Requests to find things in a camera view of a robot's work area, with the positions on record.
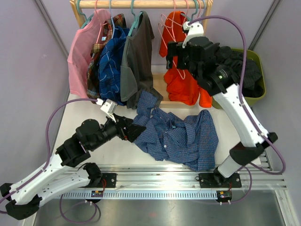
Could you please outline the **blue small-check shirt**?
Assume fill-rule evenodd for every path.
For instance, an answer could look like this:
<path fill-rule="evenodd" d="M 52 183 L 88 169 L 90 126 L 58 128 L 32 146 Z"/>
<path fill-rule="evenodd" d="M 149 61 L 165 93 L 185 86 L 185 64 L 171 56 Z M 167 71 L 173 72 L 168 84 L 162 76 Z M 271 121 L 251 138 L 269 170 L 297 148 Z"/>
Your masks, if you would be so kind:
<path fill-rule="evenodd" d="M 134 123 L 146 130 L 134 141 L 157 161 L 171 161 L 194 171 L 215 167 L 215 151 L 219 139 L 208 110 L 185 119 L 155 106 L 157 98 L 143 91 L 137 105 Z"/>

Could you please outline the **dark pinstriped shirt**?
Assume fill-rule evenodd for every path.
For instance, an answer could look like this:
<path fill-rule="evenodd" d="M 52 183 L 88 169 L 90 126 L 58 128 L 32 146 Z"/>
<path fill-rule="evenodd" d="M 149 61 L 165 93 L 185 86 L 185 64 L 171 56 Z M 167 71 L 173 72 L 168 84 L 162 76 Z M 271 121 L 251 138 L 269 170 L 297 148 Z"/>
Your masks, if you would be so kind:
<path fill-rule="evenodd" d="M 224 64 L 232 68 L 236 75 L 240 78 L 243 53 L 233 51 L 228 46 L 219 47 L 215 52 L 217 63 Z M 246 60 L 243 88 L 253 88 L 254 84 L 262 77 L 256 62 L 251 59 Z"/>

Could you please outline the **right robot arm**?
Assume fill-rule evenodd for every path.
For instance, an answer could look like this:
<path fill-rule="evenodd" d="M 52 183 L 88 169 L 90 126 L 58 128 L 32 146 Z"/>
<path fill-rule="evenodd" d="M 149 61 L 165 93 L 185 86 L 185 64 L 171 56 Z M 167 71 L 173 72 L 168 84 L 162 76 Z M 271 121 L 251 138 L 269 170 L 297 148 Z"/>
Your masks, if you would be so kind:
<path fill-rule="evenodd" d="M 222 107 L 236 128 L 240 142 L 230 149 L 228 157 L 219 165 L 209 181 L 214 185 L 225 186 L 230 177 L 241 167 L 250 164 L 277 139 L 274 132 L 268 132 L 256 119 L 254 113 L 239 94 L 242 81 L 227 65 L 217 62 L 215 53 L 219 44 L 206 37 L 195 37 L 187 43 L 169 42 L 167 45 L 166 67 L 173 66 L 188 70 L 198 85 Z"/>

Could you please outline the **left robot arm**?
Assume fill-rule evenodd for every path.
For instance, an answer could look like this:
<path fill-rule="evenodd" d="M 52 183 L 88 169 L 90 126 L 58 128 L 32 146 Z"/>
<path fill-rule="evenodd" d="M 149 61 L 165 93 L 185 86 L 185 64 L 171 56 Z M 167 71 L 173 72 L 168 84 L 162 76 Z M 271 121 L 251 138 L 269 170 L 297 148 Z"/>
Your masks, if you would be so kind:
<path fill-rule="evenodd" d="M 31 174 L 33 179 L 1 185 L 1 195 L 8 200 L 5 213 L 23 220 L 59 195 L 79 187 L 103 185 L 103 174 L 97 164 L 85 162 L 90 153 L 115 137 L 132 143 L 146 130 L 130 118 L 114 117 L 108 117 L 103 125 L 93 119 L 85 120 L 51 155 L 48 165 Z"/>

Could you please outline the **pink wire hanger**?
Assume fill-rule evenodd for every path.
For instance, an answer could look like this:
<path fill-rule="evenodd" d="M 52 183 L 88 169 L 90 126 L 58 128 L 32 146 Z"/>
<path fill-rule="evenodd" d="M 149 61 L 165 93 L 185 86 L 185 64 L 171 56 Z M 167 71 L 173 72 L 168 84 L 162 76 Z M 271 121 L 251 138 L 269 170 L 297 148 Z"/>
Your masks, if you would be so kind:
<path fill-rule="evenodd" d="M 186 12 L 185 13 L 181 13 L 181 15 L 185 18 L 185 22 L 188 22 L 189 21 L 189 18 L 188 18 L 189 3 L 188 3 L 188 0 L 184 0 L 184 1 L 186 3 Z"/>

